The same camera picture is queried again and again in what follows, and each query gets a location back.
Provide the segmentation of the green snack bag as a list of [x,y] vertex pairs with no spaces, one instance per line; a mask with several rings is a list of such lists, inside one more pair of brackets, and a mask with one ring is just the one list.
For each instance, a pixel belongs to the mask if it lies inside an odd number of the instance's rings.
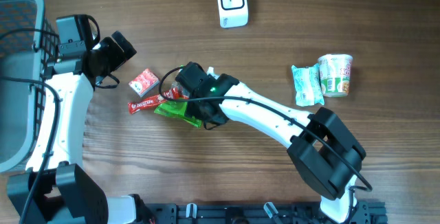
[[[188,99],[189,93],[185,90],[179,83],[173,82],[171,85],[173,91],[175,92],[174,96],[171,98],[182,98]],[[186,115],[187,102],[169,102],[166,101],[160,104],[155,110],[154,113],[163,115],[166,117],[178,118],[186,121],[189,124],[199,128],[202,124],[201,120],[193,116]]]

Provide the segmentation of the small red white carton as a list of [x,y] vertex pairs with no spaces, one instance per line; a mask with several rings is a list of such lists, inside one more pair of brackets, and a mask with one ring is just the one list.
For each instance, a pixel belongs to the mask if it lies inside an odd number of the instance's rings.
[[145,69],[142,73],[129,82],[129,86],[140,97],[143,97],[159,82],[159,78],[150,69]]

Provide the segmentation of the red coffee stick sachet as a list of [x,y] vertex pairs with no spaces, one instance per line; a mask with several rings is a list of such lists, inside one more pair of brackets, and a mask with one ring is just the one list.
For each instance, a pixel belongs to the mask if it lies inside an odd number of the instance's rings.
[[[185,94],[182,90],[174,87],[168,91],[163,93],[167,98],[188,98],[188,95]],[[129,102],[128,103],[128,112],[130,114],[137,113],[138,111],[154,109],[158,107],[160,104],[167,102],[167,99],[163,98],[160,94],[151,96],[146,98],[141,102]]]

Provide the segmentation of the light blue clear packet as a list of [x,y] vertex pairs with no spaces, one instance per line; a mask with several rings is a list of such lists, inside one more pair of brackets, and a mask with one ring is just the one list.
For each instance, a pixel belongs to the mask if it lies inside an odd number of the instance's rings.
[[291,66],[296,91],[296,104],[300,107],[325,104],[319,78],[319,66],[316,63],[310,67],[298,68]]

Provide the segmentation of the instant noodle cup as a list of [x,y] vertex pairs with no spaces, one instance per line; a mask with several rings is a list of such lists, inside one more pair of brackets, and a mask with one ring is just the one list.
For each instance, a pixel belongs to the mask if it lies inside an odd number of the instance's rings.
[[322,94],[344,97],[349,94],[353,57],[348,54],[326,54],[318,59]]

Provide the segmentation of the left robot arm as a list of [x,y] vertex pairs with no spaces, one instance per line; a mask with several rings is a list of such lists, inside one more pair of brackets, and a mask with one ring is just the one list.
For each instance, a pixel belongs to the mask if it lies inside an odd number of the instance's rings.
[[139,195],[106,197],[83,170],[85,116],[94,91],[136,50],[120,32],[101,38],[88,14],[59,17],[56,24],[58,55],[39,81],[45,105],[36,147],[25,173],[7,183],[20,223],[156,223]]

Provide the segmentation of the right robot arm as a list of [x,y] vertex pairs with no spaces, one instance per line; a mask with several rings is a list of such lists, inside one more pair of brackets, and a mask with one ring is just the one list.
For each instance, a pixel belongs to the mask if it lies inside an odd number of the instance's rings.
[[230,75],[209,74],[197,63],[178,71],[177,83],[189,92],[187,115],[212,127],[228,120],[244,123],[275,139],[287,149],[302,180],[321,196],[322,213],[336,223],[351,220],[366,152],[333,111],[291,109]]

